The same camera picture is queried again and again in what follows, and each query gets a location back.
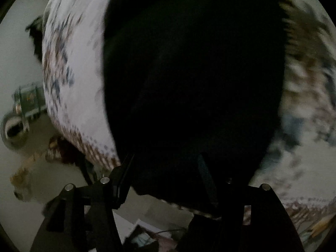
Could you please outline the black striped sweater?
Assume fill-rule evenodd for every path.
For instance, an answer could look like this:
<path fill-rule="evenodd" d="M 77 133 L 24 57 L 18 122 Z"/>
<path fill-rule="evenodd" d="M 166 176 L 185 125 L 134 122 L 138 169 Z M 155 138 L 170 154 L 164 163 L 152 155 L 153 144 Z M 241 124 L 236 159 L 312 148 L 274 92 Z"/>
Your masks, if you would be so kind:
<path fill-rule="evenodd" d="M 281 0 L 110 0 L 104 100 L 140 195 L 219 216 L 280 124 Z"/>

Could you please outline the round grey floor object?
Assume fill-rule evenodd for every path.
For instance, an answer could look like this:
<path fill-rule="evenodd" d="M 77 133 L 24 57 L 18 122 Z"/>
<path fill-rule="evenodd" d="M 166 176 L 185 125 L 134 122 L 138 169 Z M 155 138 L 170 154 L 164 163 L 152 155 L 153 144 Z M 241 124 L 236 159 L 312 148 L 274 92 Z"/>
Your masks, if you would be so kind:
<path fill-rule="evenodd" d="M 28 121 L 13 112 L 6 113 L 1 120 L 2 142 L 9 150 L 22 148 L 28 140 L 29 131 Z"/>

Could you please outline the floral bed blanket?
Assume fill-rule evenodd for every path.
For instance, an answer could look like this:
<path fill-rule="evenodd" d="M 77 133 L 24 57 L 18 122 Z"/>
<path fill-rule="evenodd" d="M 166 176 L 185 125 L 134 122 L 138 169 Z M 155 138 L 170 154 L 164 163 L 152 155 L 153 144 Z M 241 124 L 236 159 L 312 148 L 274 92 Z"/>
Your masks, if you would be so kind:
<path fill-rule="evenodd" d="M 43 85 L 53 124 L 88 159 L 121 166 L 104 100 L 110 0 L 50 0 Z M 248 185 L 268 183 L 294 223 L 335 216 L 335 26 L 315 0 L 281 0 L 285 68 L 280 124 Z"/>

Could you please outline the black hanging garment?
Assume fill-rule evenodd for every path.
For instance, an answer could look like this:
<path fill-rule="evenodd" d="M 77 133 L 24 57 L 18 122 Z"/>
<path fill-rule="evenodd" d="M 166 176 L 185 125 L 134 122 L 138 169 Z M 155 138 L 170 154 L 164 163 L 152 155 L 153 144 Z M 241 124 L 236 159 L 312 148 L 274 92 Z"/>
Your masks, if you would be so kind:
<path fill-rule="evenodd" d="M 43 41 L 43 16 L 40 15 L 33 20 L 26 28 L 25 32 L 33 41 L 34 55 L 42 62 L 42 41 Z"/>

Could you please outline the green rack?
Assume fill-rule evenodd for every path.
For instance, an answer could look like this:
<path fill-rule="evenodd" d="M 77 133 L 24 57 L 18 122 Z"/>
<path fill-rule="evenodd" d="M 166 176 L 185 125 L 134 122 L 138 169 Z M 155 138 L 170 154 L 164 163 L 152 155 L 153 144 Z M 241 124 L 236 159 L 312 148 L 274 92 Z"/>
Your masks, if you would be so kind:
<path fill-rule="evenodd" d="M 18 87 L 12 95 L 13 111 L 24 118 L 34 117 L 47 111 L 42 82 Z"/>

